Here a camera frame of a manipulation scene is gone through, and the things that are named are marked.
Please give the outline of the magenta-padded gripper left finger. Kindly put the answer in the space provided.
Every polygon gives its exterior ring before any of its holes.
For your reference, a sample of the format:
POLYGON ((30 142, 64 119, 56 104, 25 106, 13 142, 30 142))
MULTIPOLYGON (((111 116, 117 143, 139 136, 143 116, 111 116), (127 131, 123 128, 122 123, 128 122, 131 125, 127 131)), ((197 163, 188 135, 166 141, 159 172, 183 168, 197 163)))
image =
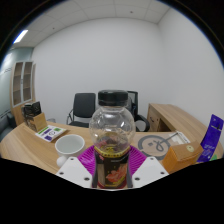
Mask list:
POLYGON ((91 146, 78 157, 70 156, 56 175, 84 188, 96 188, 95 168, 94 147, 91 146))

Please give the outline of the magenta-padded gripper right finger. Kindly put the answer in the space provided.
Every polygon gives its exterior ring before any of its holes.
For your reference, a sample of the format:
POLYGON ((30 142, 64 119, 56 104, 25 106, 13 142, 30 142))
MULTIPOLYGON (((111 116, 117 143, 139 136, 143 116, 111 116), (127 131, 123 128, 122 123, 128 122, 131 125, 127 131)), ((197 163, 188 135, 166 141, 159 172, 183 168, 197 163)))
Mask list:
POLYGON ((168 172, 153 156, 147 157, 131 147, 129 152, 127 187, 141 188, 168 175, 168 172))

